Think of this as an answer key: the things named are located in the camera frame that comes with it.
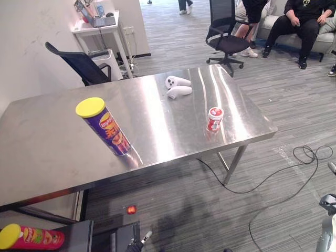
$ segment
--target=mesh chair back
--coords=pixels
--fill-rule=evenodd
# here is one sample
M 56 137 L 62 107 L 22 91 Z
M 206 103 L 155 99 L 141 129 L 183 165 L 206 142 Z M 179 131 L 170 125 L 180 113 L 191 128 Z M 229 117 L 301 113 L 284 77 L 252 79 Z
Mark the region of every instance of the mesh chair back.
M 57 50 L 51 43 L 46 42 L 46 47 L 52 53 L 60 56 L 66 63 L 78 73 L 83 82 L 101 84 L 109 82 L 109 78 L 84 52 L 64 52 Z
M 231 34 L 236 23 L 235 0 L 210 0 L 211 26 Z M 209 30 L 207 39 L 219 33 Z

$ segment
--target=lay's stax can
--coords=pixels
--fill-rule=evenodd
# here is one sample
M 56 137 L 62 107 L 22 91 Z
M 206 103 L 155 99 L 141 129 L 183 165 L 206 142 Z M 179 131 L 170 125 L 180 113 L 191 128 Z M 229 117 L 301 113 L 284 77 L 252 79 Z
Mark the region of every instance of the lay's stax can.
M 131 149 L 130 142 L 106 108 L 103 99 L 91 97 L 82 100 L 76 106 L 76 114 L 86 121 L 115 155 L 125 155 Z

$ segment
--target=black shirt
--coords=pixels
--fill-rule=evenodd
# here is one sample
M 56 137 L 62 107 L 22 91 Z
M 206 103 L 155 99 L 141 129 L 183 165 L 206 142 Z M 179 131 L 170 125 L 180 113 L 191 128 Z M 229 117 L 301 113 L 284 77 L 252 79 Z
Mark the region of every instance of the black shirt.
M 335 0 L 287 0 L 284 14 L 291 9 L 300 23 L 304 23 L 309 19 L 318 19 L 322 10 L 331 10 L 330 17 L 332 17 L 335 12 Z

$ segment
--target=chair armrest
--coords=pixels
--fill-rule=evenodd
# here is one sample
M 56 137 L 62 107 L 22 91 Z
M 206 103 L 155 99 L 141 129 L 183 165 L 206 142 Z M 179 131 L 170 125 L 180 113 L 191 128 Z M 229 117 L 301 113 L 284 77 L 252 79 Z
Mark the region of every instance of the chair armrest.
M 218 30 L 217 28 L 214 28 L 214 27 L 212 27 L 212 26 L 210 26 L 210 30 L 213 30 L 214 32 L 217 32 L 217 33 L 219 33 L 220 34 L 220 36 L 222 37 L 223 36 L 223 31 L 221 31 L 221 30 Z
M 253 26 L 252 26 L 250 23 L 242 22 L 242 21 L 238 21 L 238 20 L 236 20 L 236 23 L 241 23 L 241 24 L 243 24 L 243 25 L 248 25 L 248 31 L 247 31 L 247 33 L 246 33 L 246 35 L 245 35 L 245 37 L 244 37 L 244 39 L 246 39 L 247 36 L 248 36 L 248 34 L 251 32 Z
M 110 65 L 106 64 L 106 63 L 103 63 L 103 64 L 100 64 L 99 66 L 99 69 L 102 70 L 103 68 L 107 67 L 107 73 L 108 73 L 108 78 L 109 80 L 111 81 L 111 76 L 112 76 L 112 72 L 111 72 L 111 67 Z
M 236 20 L 236 23 L 241 23 L 241 24 L 244 24 L 244 25 L 248 25 L 248 26 L 250 26 L 250 23 L 243 22 L 243 21 L 238 21 L 238 20 Z

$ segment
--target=red chip can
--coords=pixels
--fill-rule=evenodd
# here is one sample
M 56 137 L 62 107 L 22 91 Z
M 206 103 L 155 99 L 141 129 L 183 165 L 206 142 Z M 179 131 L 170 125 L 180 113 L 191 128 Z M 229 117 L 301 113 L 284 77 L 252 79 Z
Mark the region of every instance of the red chip can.
M 221 121 L 224 116 L 224 111 L 221 108 L 213 107 L 209 110 L 209 121 L 207 129 L 211 131 L 217 131 L 221 127 Z
M 60 231 L 9 224 L 0 232 L 0 250 L 55 250 L 62 246 L 64 240 Z
M 119 128 L 105 102 L 99 97 L 91 97 L 76 106 L 76 114 L 82 117 L 100 139 L 117 156 L 125 155 L 131 144 Z

